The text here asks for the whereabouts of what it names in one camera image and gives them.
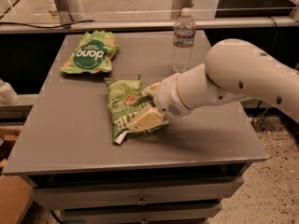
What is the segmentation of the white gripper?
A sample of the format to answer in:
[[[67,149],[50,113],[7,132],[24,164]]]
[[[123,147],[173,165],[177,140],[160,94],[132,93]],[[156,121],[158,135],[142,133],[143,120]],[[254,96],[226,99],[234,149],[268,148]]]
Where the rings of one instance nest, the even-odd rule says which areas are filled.
[[[140,133],[160,126],[167,119],[178,119],[189,115],[192,111],[180,101],[177,89],[179,73],[156,82],[143,89],[143,92],[153,98],[156,107],[145,106],[136,117],[126,124],[133,133]]]

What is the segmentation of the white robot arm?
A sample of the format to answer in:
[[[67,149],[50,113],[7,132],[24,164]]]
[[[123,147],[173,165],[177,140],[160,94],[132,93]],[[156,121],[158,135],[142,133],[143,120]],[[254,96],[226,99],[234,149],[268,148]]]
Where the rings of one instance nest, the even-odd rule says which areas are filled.
[[[240,39],[215,44],[202,64],[145,89],[153,98],[126,124],[131,133],[165,125],[203,106],[259,99],[299,121],[299,73]]]

